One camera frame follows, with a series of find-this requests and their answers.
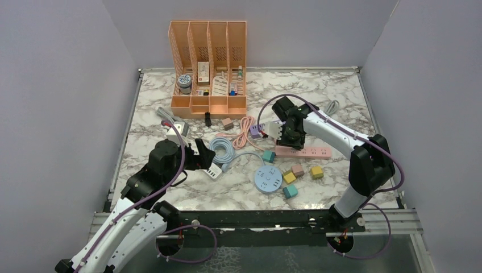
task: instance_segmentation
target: teal cube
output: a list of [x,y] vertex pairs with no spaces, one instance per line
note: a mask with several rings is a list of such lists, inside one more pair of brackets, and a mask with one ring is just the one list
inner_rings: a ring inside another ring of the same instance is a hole
[[289,185],[283,188],[283,193],[285,194],[286,198],[292,198],[298,195],[298,190],[294,185]]
[[275,161],[275,153],[272,151],[264,151],[263,160],[266,162],[273,163],[273,161]]

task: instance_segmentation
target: cube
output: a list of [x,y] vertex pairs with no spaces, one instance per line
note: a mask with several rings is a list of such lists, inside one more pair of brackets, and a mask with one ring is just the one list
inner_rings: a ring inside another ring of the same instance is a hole
[[283,188],[283,193],[285,194],[286,198],[292,198],[298,195],[298,190],[294,185],[289,185]]
[[223,119],[222,123],[225,127],[225,130],[232,129],[234,127],[234,124],[232,124],[232,120],[230,118]]
[[257,130],[257,125],[253,125],[250,127],[251,138],[260,138],[261,132]]
[[275,153],[272,151],[264,151],[263,160],[266,162],[273,163],[273,161],[275,161]]
[[292,171],[287,171],[283,174],[283,180],[285,180],[287,184],[291,184],[291,182],[296,180],[296,177]]
[[305,171],[303,170],[303,166],[301,164],[292,166],[291,171],[293,172],[296,178],[299,178],[305,174]]
[[310,173],[313,179],[318,179],[323,177],[323,170],[321,169],[320,166],[311,168]]

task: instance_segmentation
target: gray wall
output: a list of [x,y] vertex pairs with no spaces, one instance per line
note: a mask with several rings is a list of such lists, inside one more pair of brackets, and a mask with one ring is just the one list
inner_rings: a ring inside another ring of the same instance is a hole
[[397,0],[103,0],[142,68],[173,67],[171,20],[246,20],[251,67],[363,65]]
[[100,0],[0,5],[0,272],[53,272],[102,208],[136,66]]
[[437,272],[480,272],[482,2],[401,0],[362,69]]

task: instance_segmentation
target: yellow cube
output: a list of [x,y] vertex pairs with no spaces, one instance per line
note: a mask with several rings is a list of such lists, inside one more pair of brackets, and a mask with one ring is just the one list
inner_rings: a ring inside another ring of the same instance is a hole
[[292,171],[287,171],[283,174],[283,180],[285,180],[287,184],[291,184],[296,180],[296,177]]
[[321,169],[320,166],[316,166],[311,168],[310,170],[311,177],[313,179],[318,179],[323,177],[323,170]]

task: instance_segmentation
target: coiled blue cable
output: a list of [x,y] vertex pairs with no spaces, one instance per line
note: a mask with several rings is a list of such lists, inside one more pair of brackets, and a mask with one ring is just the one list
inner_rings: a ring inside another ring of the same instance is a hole
[[261,160],[261,163],[264,166],[263,158],[260,155],[258,155],[257,153],[255,153],[255,152],[242,152],[241,154],[236,155],[236,152],[234,151],[232,143],[229,141],[229,139],[221,137],[221,136],[213,138],[213,140],[211,140],[211,142],[209,143],[209,149],[212,150],[212,151],[215,151],[215,150],[220,149],[220,148],[224,149],[226,151],[226,153],[224,155],[221,155],[221,156],[216,154],[216,156],[213,159],[213,162],[217,163],[217,164],[223,164],[223,166],[221,166],[221,170],[223,172],[227,172],[228,167],[231,164],[231,162],[234,159],[238,158],[238,156],[241,156],[241,155],[256,155]]

